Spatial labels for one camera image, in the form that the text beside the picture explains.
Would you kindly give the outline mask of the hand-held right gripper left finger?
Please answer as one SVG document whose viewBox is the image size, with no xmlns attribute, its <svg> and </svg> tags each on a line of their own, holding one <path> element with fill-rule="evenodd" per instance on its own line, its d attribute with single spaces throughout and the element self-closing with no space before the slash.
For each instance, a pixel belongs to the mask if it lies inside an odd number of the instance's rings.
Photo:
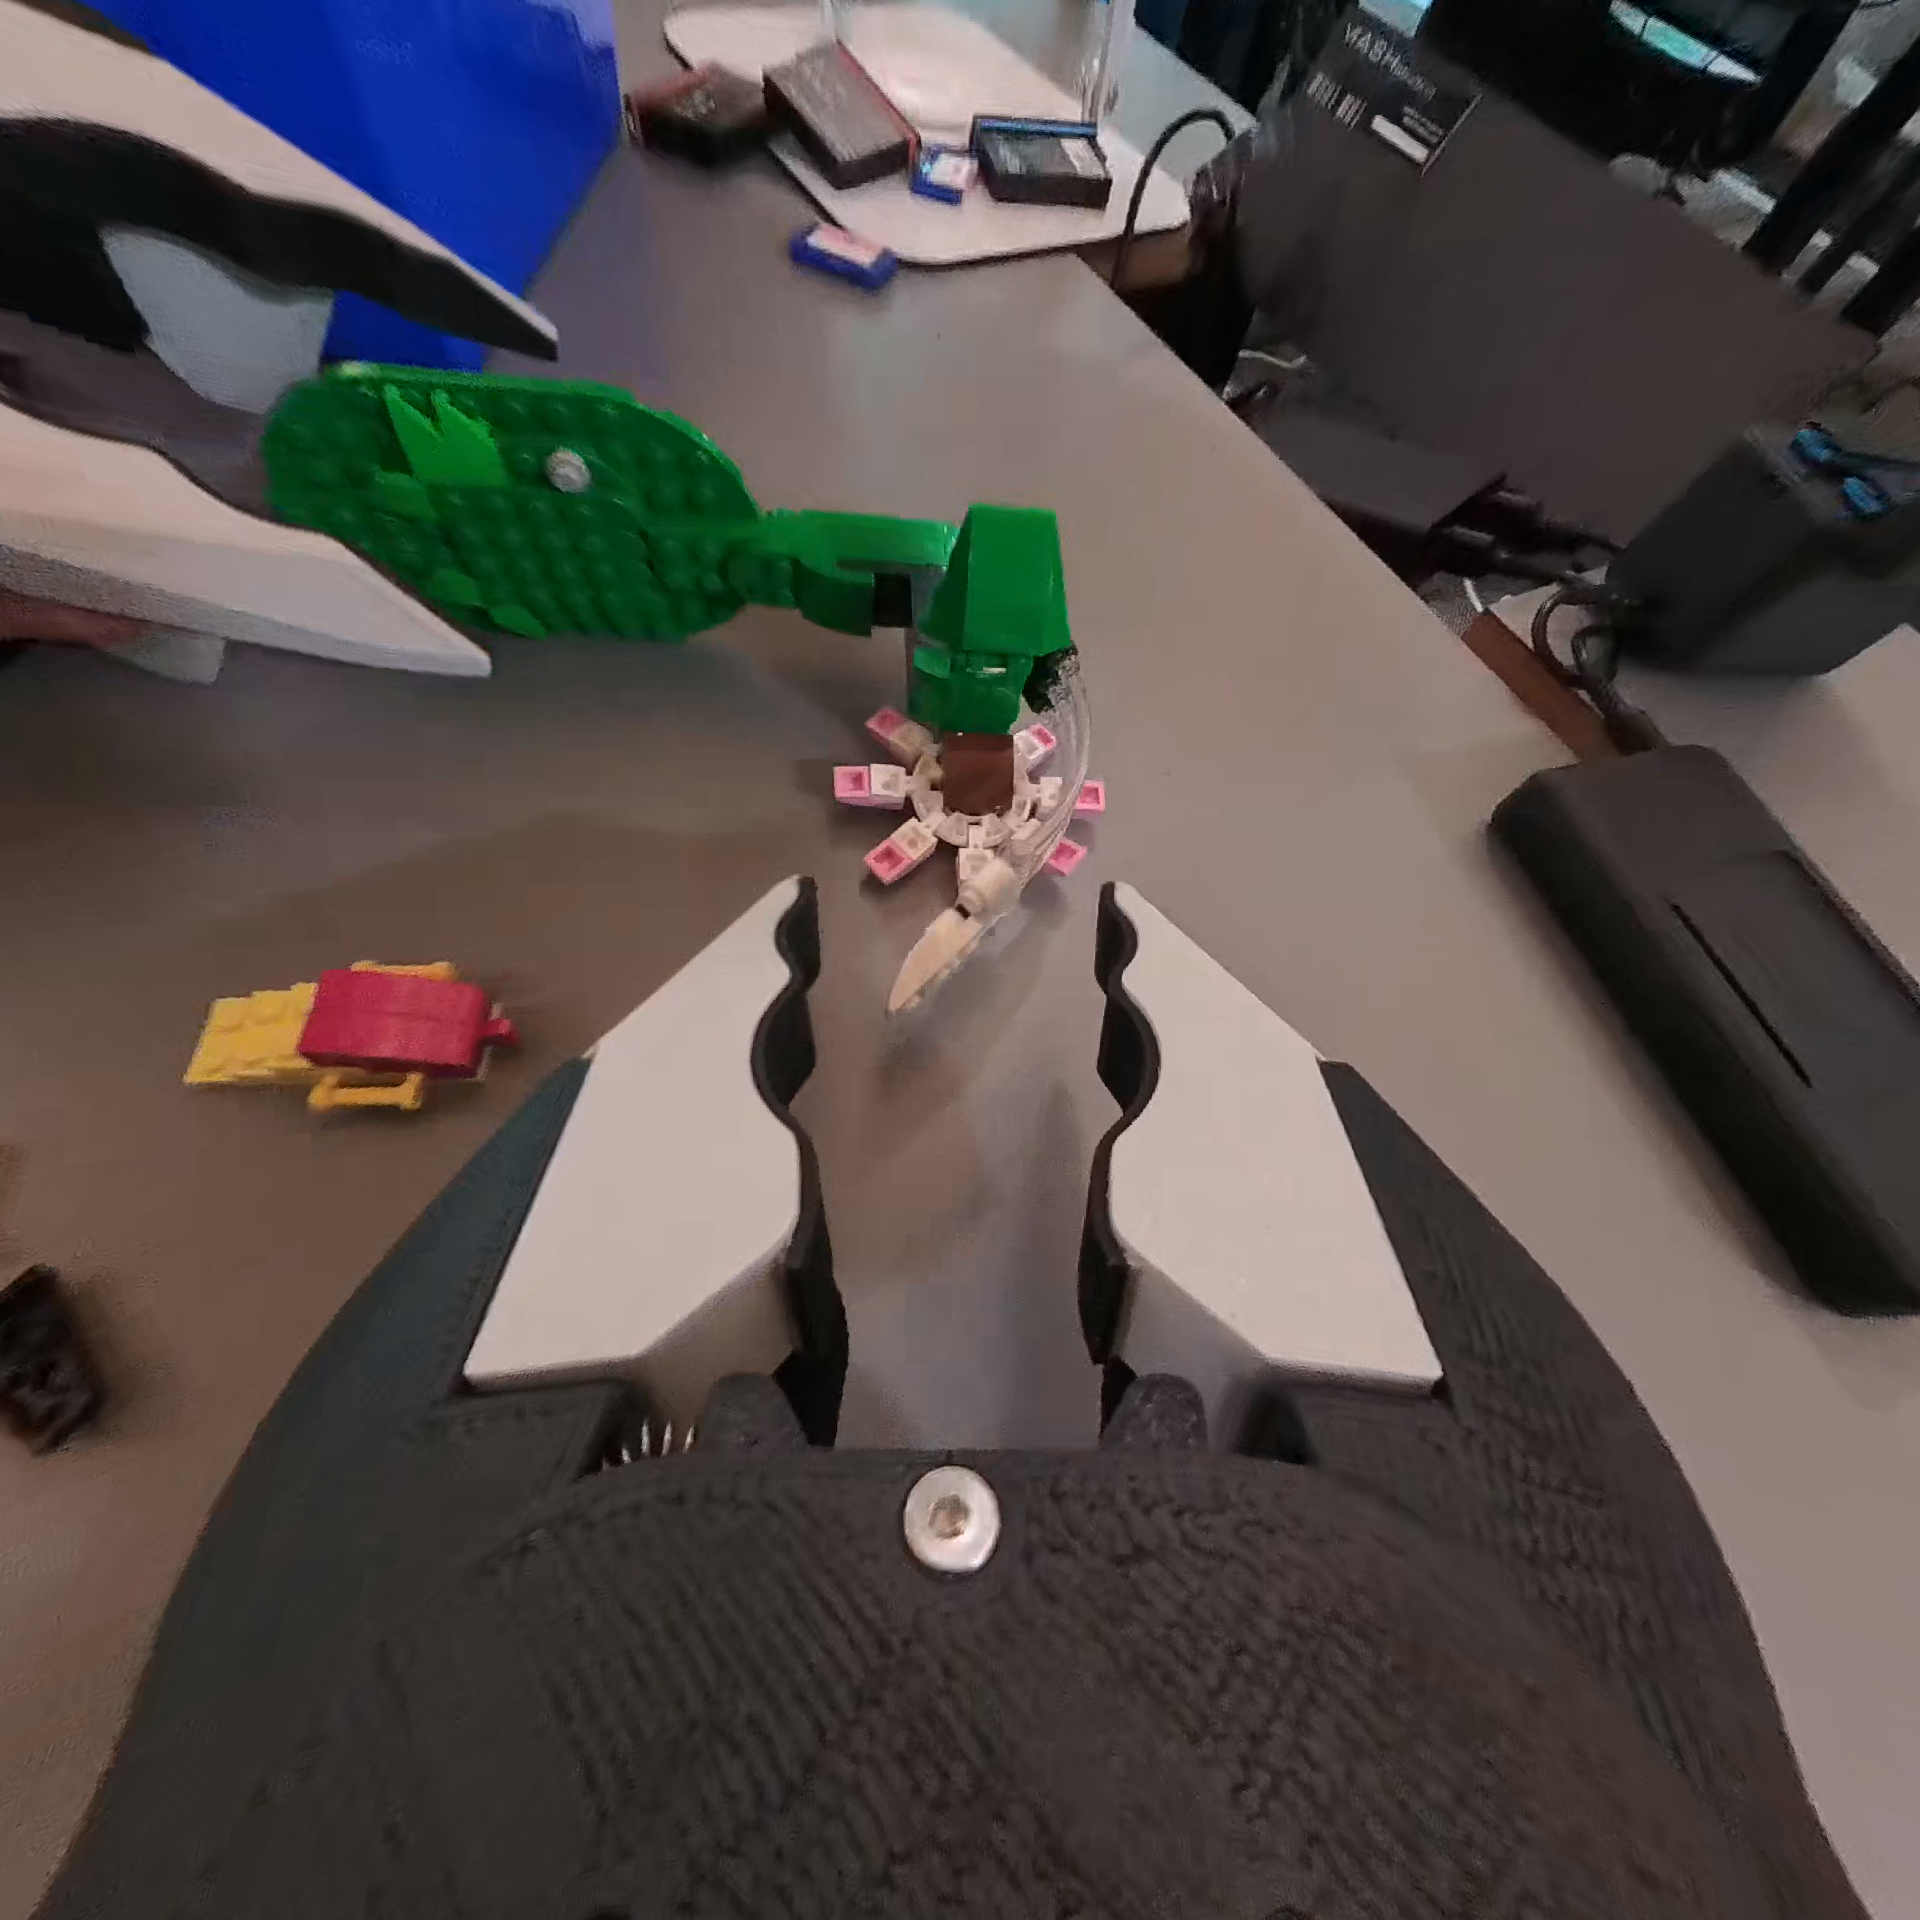
<svg viewBox="0 0 1920 1920">
<path fill-rule="evenodd" d="M 837 1443 L 849 1314 L 792 1113 L 817 973 L 817 886 L 786 879 L 584 1055 L 469 1389 L 612 1380 L 687 1438 L 723 1380 L 768 1375 L 810 1445 Z"/>
</svg>

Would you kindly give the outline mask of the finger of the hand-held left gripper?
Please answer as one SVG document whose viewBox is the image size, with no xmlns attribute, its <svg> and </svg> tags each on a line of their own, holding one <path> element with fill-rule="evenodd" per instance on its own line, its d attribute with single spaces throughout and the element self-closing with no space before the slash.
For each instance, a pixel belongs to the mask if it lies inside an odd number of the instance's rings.
<svg viewBox="0 0 1920 1920">
<path fill-rule="evenodd" d="M 557 363 L 557 326 L 419 224 L 82 9 L 3 5 L 3 400 L 53 338 L 274 410 L 340 294 Z"/>
<path fill-rule="evenodd" d="M 494 674 L 473 637 L 343 544 L 243 512 L 150 448 L 12 406 L 3 589 L 330 664 Z"/>
</svg>

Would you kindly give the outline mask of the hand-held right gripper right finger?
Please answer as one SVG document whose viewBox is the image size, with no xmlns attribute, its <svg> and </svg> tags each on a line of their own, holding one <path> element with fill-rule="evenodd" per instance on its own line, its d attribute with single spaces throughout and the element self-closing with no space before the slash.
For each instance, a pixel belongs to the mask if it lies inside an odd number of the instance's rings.
<svg viewBox="0 0 1920 1920">
<path fill-rule="evenodd" d="M 1440 1358 L 1395 1254 L 1327 1059 L 1134 886 L 1094 911 L 1094 1142 L 1079 1326 L 1101 1419 L 1182 1380 L 1209 1434 L 1292 1386 L 1422 1402 Z"/>
</svg>

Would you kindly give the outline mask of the yellow and magenta lego assembly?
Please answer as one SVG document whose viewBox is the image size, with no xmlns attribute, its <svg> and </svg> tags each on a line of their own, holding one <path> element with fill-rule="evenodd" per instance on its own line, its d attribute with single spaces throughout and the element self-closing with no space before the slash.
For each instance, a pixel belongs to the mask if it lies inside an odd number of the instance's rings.
<svg viewBox="0 0 1920 1920">
<path fill-rule="evenodd" d="M 325 969 L 222 997 L 180 1074 L 192 1093 L 299 1093 L 319 1118 L 419 1113 L 521 1048 L 510 1012 L 451 961 Z"/>
</svg>

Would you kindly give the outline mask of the green lego leaf model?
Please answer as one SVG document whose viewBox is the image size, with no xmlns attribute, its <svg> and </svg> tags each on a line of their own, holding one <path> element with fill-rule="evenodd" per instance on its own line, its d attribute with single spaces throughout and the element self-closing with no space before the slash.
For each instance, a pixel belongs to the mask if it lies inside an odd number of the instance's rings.
<svg viewBox="0 0 1920 1920">
<path fill-rule="evenodd" d="M 332 365 L 262 427 L 271 508 L 498 637 L 690 641 L 744 607 L 906 641 L 906 720 L 1073 700 L 1058 515 L 768 508 L 690 422 L 594 380 Z"/>
</svg>

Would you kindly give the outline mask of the pink and white lego flower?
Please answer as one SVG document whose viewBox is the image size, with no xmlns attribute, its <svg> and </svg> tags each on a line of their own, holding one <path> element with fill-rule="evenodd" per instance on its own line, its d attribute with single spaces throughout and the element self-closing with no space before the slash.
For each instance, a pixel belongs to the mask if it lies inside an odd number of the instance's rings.
<svg viewBox="0 0 1920 1920">
<path fill-rule="evenodd" d="M 1079 682 L 1043 707 L 1025 703 L 1010 733 L 942 733 L 899 707 L 868 720 L 870 762 L 835 766 L 840 806 L 887 816 L 864 857 L 878 889 L 950 864 L 950 902 L 930 917 L 887 989 L 905 1020 L 982 959 L 1043 879 L 1073 879 L 1093 849 L 1079 831 L 1109 806 L 1093 773 L 1093 700 Z"/>
</svg>

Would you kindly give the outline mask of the black lego brick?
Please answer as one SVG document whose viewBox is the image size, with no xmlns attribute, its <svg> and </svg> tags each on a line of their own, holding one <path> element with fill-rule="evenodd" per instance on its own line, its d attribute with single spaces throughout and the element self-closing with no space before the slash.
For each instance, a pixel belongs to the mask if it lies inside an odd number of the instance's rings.
<svg viewBox="0 0 1920 1920">
<path fill-rule="evenodd" d="M 64 1274 L 25 1265 L 3 1282 L 3 1428 L 34 1457 L 60 1453 L 106 1408 L 106 1381 Z"/>
</svg>

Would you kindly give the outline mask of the blue plastic bin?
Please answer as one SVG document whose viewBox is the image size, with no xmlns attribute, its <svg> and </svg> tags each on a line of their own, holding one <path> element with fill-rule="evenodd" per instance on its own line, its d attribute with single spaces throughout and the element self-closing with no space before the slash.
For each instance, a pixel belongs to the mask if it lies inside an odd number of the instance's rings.
<svg viewBox="0 0 1920 1920">
<path fill-rule="evenodd" d="M 299 144 L 532 305 L 618 136 L 612 5 L 103 5 L 111 28 Z M 340 294 L 325 357 L 488 354 Z"/>
</svg>

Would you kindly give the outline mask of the black battery with red edge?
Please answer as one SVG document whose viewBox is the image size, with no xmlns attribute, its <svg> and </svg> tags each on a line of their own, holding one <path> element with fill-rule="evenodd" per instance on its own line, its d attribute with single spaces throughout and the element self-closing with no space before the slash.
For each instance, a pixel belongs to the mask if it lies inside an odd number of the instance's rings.
<svg viewBox="0 0 1920 1920">
<path fill-rule="evenodd" d="M 674 82 L 631 90 L 623 125 L 644 153 L 723 169 L 763 148 L 772 111 L 763 82 L 703 63 Z"/>
</svg>

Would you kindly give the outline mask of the black case with slot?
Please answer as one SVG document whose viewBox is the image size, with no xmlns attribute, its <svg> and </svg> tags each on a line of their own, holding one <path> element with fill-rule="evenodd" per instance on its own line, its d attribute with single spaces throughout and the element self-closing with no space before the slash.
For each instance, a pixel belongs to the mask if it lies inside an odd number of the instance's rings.
<svg viewBox="0 0 1920 1920">
<path fill-rule="evenodd" d="M 1709 747 L 1540 771 L 1488 822 L 1809 1298 L 1918 1315 L 1918 980 Z"/>
</svg>

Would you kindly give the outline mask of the large black battery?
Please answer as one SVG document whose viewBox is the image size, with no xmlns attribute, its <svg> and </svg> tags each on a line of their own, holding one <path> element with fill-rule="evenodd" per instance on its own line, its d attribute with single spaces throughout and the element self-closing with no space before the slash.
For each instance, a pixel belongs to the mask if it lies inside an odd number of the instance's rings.
<svg viewBox="0 0 1920 1920">
<path fill-rule="evenodd" d="M 906 176 L 917 164 L 917 134 L 840 42 L 768 67 L 763 109 L 835 192 Z"/>
</svg>

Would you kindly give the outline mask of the black device with blue connectors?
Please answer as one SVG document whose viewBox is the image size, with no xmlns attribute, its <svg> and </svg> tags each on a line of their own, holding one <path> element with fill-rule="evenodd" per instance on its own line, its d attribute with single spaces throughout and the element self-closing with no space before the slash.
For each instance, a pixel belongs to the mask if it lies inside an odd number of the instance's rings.
<svg viewBox="0 0 1920 1920">
<path fill-rule="evenodd" d="M 1621 659 L 1824 677 L 1918 632 L 1918 459 L 1753 427 L 1618 551 L 1609 587 Z"/>
</svg>

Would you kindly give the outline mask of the black battery with blue edge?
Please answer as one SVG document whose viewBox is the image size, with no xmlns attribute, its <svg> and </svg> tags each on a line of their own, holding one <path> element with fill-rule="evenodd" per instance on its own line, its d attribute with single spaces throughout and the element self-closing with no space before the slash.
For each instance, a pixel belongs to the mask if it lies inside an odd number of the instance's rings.
<svg viewBox="0 0 1920 1920">
<path fill-rule="evenodd" d="M 1094 121 L 977 114 L 970 154 L 994 204 L 1105 212 L 1112 201 Z"/>
</svg>

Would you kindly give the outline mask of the dark office chair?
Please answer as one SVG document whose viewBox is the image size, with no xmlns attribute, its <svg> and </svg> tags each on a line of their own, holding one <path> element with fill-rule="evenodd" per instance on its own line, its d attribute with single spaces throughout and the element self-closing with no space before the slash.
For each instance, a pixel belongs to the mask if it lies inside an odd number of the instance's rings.
<svg viewBox="0 0 1920 1920">
<path fill-rule="evenodd" d="M 1627 544 L 1746 427 L 1809 417 L 1880 354 L 1367 9 L 1262 111 L 1234 281 L 1240 417 L 1378 520 L 1507 483 Z"/>
</svg>

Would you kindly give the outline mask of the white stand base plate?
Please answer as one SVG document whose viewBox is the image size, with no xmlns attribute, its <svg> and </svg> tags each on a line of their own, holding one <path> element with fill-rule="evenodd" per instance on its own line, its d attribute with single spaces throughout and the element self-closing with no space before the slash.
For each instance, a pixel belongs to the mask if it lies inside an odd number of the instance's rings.
<svg viewBox="0 0 1920 1920">
<path fill-rule="evenodd" d="M 977 114 L 1069 118 L 1075 100 L 1010 48 L 989 23 L 950 5 L 849 5 L 837 9 L 840 37 L 899 109 L 926 148 L 960 148 Z M 664 20 L 664 42 L 687 67 L 727 67 L 763 78 L 825 37 L 821 5 L 690 5 Z M 1112 197 L 1101 212 L 1015 208 L 973 188 L 961 204 L 942 204 L 906 176 L 835 188 L 800 139 L 772 139 L 782 169 L 831 224 L 892 251 L 905 265 L 977 265 L 1046 251 L 1112 244 L 1139 180 L 1139 148 L 1101 128 Z"/>
</svg>

